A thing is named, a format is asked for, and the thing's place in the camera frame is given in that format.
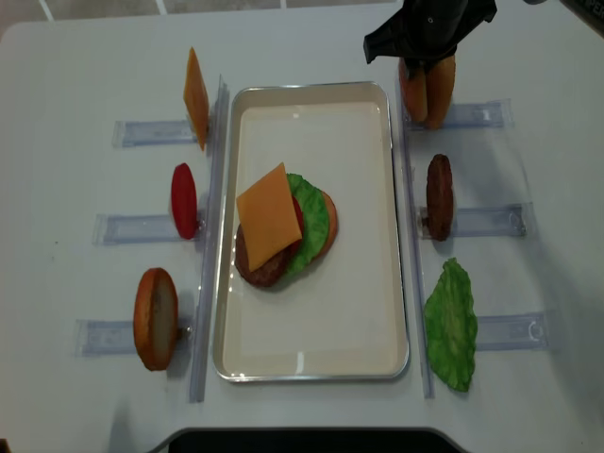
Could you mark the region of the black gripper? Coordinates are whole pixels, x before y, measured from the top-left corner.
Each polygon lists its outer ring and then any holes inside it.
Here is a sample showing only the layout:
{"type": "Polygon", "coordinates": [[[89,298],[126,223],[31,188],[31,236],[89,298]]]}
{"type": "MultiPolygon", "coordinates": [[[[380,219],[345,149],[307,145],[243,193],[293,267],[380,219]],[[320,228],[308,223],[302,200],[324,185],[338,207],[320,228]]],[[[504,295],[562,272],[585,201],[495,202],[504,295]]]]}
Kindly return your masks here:
{"type": "Polygon", "coordinates": [[[425,84],[425,71],[452,57],[458,44],[497,12],[494,0],[408,0],[363,40],[368,63],[377,57],[404,61],[409,82],[425,84]]]}

